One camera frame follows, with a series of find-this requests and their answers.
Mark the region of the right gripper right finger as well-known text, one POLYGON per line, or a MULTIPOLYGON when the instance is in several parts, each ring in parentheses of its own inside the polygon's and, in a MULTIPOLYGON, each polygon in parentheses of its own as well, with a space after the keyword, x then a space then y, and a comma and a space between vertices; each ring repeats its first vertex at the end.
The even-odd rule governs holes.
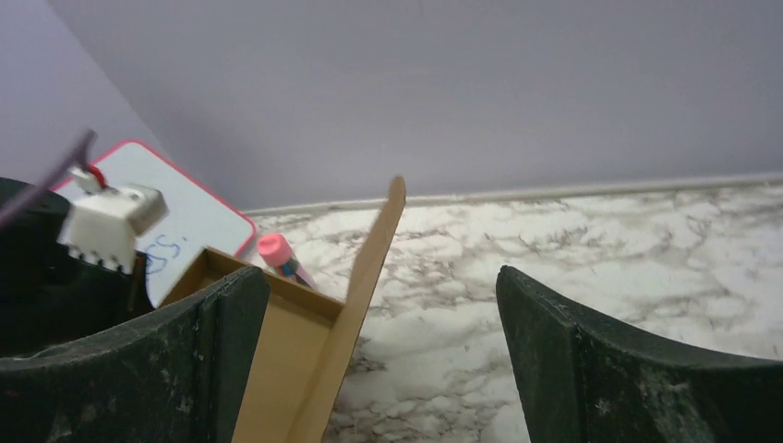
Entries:
POLYGON ((496 299, 534 442, 778 442, 782 364, 674 341, 510 266, 496 299))

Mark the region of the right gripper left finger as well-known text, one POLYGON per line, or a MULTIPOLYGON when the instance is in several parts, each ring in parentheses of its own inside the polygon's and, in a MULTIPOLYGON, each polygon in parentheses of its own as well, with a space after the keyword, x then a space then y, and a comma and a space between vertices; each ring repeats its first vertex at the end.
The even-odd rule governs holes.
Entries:
POLYGON ((99 333, 1 362, 5 442, 228 442, 270 287, 244 267, 99 333))

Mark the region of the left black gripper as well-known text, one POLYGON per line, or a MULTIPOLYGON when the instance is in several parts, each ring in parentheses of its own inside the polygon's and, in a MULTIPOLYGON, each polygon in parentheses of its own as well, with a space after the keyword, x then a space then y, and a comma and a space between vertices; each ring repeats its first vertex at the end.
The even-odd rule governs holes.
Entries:
POLYGON ((57 241, 70 204, 52 191, 1 229, 1 354, 17 357, 109 329, 153 309, 147 257, 126 275, 57 241))

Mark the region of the brown cardboard box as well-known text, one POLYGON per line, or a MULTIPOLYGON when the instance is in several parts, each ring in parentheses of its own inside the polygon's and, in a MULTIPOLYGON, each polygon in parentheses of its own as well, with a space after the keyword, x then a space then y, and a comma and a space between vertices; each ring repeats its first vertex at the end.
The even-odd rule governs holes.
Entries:
POLYGON ((402 177, 359 248, 336 301, 213 248, 165 298, 199 308, 196 380, 208 399, 207 442, 319 442, 354 352, 406 198, 402 177))

